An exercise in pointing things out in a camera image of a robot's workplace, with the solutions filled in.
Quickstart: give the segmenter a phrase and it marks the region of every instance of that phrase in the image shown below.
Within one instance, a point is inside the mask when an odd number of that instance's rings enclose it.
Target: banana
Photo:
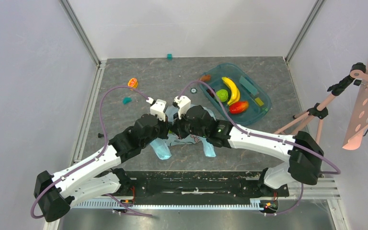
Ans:
[[[239,92],[238,87],[232,81],[232,79],[227,77],[222,77],[223,83],[230,89],[230,99],[228,100],[228,105],[232,105],[233,103],[238,102],[241,99],[241,93]]]

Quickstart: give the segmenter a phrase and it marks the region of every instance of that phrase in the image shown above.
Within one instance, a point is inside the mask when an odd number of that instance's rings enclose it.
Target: fruit basket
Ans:
[[[271,108],[271,101],[269,96],[252,80],[249,76],[244,73],[239,67],[231,63],[224,63],[216,66],[215,68],[205,72],[204,75],[210,75],[211,79],[206,83],[215,90],[215,92],[225,89],[228,91],[229,99],[231,98],[231,89],[225,85],[222,77],[230,78],[236,87],[239,89],[240,99],[239,101],[247,101],[249,107],[246,111],[240,114],[229,113],[229,106],[227,102],[223,102],[226,112],[229,114],[231,119],[242,126],[251,125],[258,120],[262,119],[264,115]],[[211,97],[207,92],[207,87],[204,85],[199,86],[205,96],[211,101],[214,107],[225,117],[219,103],[215,98]]]

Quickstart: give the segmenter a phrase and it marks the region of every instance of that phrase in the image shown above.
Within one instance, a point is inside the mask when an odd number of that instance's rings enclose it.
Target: white panel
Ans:
[[[326,1],[290,63],[302,105],[309,108],[322,101],[327,87],[347,76],[352,64],[367,60],[368,1]],[[359,149],[342,149],[357,91],[350,86],[328,106],[320,146],[342,170],[334,178],[350,225],[368,229],[368,134]]]
[[[43,227],[36,176],[68,167],[94,75],[57,0],[0,0],[0,229]]]
[[[101,59],[285,56],[315,0],[70,0]]]

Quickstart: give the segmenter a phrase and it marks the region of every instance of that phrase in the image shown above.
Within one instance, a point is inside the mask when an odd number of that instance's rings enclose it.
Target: purple cable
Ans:
[[[100,153],[98,153],[98,155],[96,156],[96,158],[100,158],[102,156],[102,154],[106,151],[106,147],[108,146],[108,135],[106,133],[106,129],[105,129],[105,125],[104,125],[104,121],[102,120],[102,105],[104,103],[104,99],[105,97],[110,93],[112,92],[113,90],[116,90],[116,89],[120,89],[120,88],[127,88],[127,89],[131,89],[131,90],[134,90],[136,91],[137,93],[139,93],[140,95],[142,95],[146,100],[149,99],[148,96],[146,96],[144,93],[142,93],[140,90],[137,90],[135,88],[132,88],[132,87],[129,87],[129,86],[125,86],[125,85],[120,85],[120,86],[115,86],[113,88],[111,88],[110,90],[108,90],[102,97],[101,99],[101,102],[99,104],[99,121],[101,122],[101,128],[102,128],[102,131],[103,131],[103,136],[104,136],[104,140],[105,140],[105,143],[103,145],[103,148],[102,148],[102,151]],[[84,164],[76,167],[75,169],[69,171],[68,173],[64,174],[63,176],[65,178],[67,178],[68,176],[70,176],[71,174],[75,173],[76,171],[84,168],[85,166],[91,164],[92,162],[94,162],[95,159],[91,159],[87,162],[85,162]],[[37,203],[39,202],[39,200],[42,198],[42,196],[50,189],[52,188],[53,186],[55,186],[56,184],[58,184],[59,182],[61,181],[61,178],[57,179],[56,181],[54,181],[53,183],[51,183],[47,188],[45,188],[36,198],[36,200],[33,202],[32,204],[32,208],[30,209],[30,216],[32,216],[32,218],[34,219],[39,219],[39,218],[42,218],[43,215],[40,215],[40,216],[36,216],[35,215],[35,208],[36,208],[36,205]]]
[[[200,80],[194,80],[194,81],[192,81],[192,82],[190,82],[190,83],[188,83],[188,85],[183,89],[183,91],[181,91],[181,93],[180,93],[180,95],[178,96],[178,98],[180,98],[183,94],[184,94],[184,92],[185,92],[185,90],[187,90],[188,89],[188,87],[190,87],[190,85],[192,85],[192,84],[194,84],[194,83],[200,83],[200,84],[203,84],[203,85],[205,85],[213,94],[214,94],[214,96],[215,97],[217,97],[218,98],[218,96],[216,95],[216,93],[215,93],[215,91],[208,85],[208,84],[206,84],[205,82],[203,82],[203,81],[200,81]],[[274,137],[269,137],[269,136],[265,136],[265,135],[261,135],[261,134],[256,134],[256,133],[248,133],[247,131],[245,131],[245,130],[243,130],[242,128],[240,128],[230,117],[229,117],[229,115],[228,115],[228,113],[226,112],[226,110],[225,110],[225,108],[224,108],[224,106],[223,106],[223,104],[222,104],[222,102],[220,101],[220,100],[217,100],[217,102],[219,103],[219,105],[221,106],[221,108],[222,108],[222,111],[223,111],[223,113],[225,114],[225,116],[226,116],[226,118],[228,119],[228,121],[229,122],[231,122],[232,123],[232,125],[234,126],[234,127],[236,127],[239,131],[241,131],[242,133],[244,133],[244,134],[246,134],[246,135],[248,135],[248,136],[254,136],[254,137],[258,137],[258,138],[265,138],[265,139],[268,139],[268,140],[273,140],[273,141],[279,141],[279,142],[283,142],[283,140],[282,139],[280,139],[280,138],[274,138]],[[331,171],[324,171],[324,172],[320,172],[320,173],[322,173],[322,174],[341,174],[341,170],[334,164],[334,163],[332,163],[330,160],[328,160],[328,159],[326,159],[325,157],[323,157],[323,156],[321,156],[320,154],[318,154],[318,153],[316,153],[316,152],[314,152],[314,151],[312,151],[311,149],[309,149],[309,148],[307,148],[307,147],[305,147],[305,146],[302,146],[302,145],[300,145],[300,144],[297,144],[297,143],[293,143],[293,142],[291,142],[291,141],[288,141],[288,140],[286,140],[286,141],[284,141],[284,143],[286,143],[286,144],[289,144],[289,145],[292,145],[292,146],[294,146],[294,147],[297,147],[297,148],[300,148],[300,149],[302,149],[302,150],[304,150],[304,151],[307,151],[307,152],[309,152],[310,154],[312,154],[312,155],[314,155],[314,156],[316,156],[316,157],[318,157],[319,159],[321,159],[322,161],[324,161],[324,162],[326,162],[327,164],[329,164],[331,167],[333,167],[333,169],[335,169],[335,172],[331,172]],[[276,215],[280,215],[280,214],[285,214],[285,213],[288,213],[288,212],[290,212],[290,211],[292,211],[292,210],[294,210],[299,204],[300,204],[300,202],[301,202],[301,199],[302,199],[302,195],[303,195],[303,193],[304,193],[304,184],[303,183],[301,183],[301,194],[299,195],[299,198],[298,198],[298,200],[296,201],[296,203],[291,207],[291,208],[289,208],[289,209],[287,209],[287,210],[284,210],[284,211],[281,211],[281,212],[279,212],[279,213],[276,213],[276,214],[274,214],[274,213],[272,213],[272,214],[266,214],[267,216],[276,216]]]
[[[112,198],[114,201],[116,201],[120,206],[126,208],[126,210],[131,211],[133,213],[121,213],[121,215],[128,215],[128,216],[139,216],[139,217],[152,217],[152,214],[146,214],[146,213],[141,213],[141,212],[137,212],[131,208],[129,208],[128,206],[126,206],[124,203],[120,202],[118,199],[116,199],[113,195],[111,194],[105,194],[107,196],[109,196],[110,198]]]

